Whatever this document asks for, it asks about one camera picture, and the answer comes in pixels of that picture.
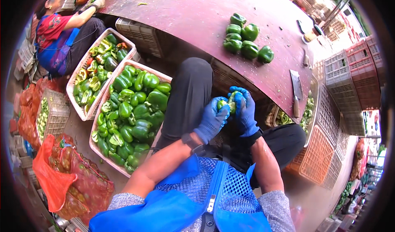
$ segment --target zipper pull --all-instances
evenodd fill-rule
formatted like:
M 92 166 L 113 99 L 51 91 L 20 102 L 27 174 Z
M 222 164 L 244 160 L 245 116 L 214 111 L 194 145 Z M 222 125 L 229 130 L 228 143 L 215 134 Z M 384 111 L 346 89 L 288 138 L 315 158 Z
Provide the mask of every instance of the zipper pull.
M 211 195 L 209 206 L 207 207 L 207 212 L 212 212 L 214 209 L 215 195 Z

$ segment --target red shirt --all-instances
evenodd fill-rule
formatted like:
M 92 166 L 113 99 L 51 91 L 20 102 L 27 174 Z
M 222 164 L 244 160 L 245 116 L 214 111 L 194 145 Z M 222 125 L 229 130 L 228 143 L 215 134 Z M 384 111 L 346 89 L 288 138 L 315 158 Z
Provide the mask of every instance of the red shirt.
M 54 40 L 57 40 L 71 17 L 73 16 L 52 14 L 44 18 L 37 29 L 36 42 L 38 46 L 46 48 L 51 45 Z

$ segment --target blue glove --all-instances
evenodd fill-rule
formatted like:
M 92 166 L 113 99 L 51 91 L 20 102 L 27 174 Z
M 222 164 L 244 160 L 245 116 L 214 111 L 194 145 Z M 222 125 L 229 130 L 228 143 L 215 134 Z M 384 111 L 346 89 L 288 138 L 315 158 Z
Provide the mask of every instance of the blue glove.
M 242 93 L 242 95 L 240 93 L 236 93 L 235 95 L 236 123 L 243 133 L 240 137 L 249 137 L 259 130 L 254 119 L 255 102 L 250 92 L 244 88 L 231 86 L 229 90 L 231 93 L 234 91 L 240 91 Z
M 220 100 L 228 101 L 222 96 L 213 98 L 204 108 L 200 125 L 194 129 L 194 132 L 206 145 L 219 133 L 230 115 L 230 107 L 227 104 L 218 111 L 217 102 Z

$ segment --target woman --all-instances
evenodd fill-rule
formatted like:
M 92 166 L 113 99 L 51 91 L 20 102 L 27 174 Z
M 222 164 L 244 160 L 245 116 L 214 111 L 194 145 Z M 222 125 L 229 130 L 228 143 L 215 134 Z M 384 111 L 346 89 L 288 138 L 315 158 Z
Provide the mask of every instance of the woman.
M 229 105 L 217 109 L 218 100 L 226 98 L 210 101 L 212 82 L 213 69 L 205 60 L 181 64 L 156 145 L 161 150 L 132 173 L 107 211 L 90 220 L 90 231 L 295 231 L 280 170 L 302 150 L 303 129 L 289 124 L 260 130 L 250 93 L 230 87 L 240 92 L 234 98 L 239 151 L 253 162 L 238 171 L 219 152 L 210 156 L 208 143 L 230 115 Z M 261 187 L 258 199 L 250 178 Z
M 93 42 L 106 29 L 92 15 L 104 6 L 104 0 L 87 4 L 81 14 L 61 16 L 60 0 L 45 0 L 36 11 L 36 49 L 40 65 L 51 77 L 71 74 Z

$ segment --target cleaver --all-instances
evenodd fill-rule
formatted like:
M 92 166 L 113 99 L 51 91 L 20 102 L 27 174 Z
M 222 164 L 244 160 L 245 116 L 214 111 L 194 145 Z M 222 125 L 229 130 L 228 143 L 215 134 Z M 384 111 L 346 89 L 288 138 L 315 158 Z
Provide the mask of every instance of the cleaver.
M 294 117 L 299 118 L 299 100 L 302 99 L 302 84 L 300 83 L 299 73 L 290 70 L 292 86 L 294 87 Z

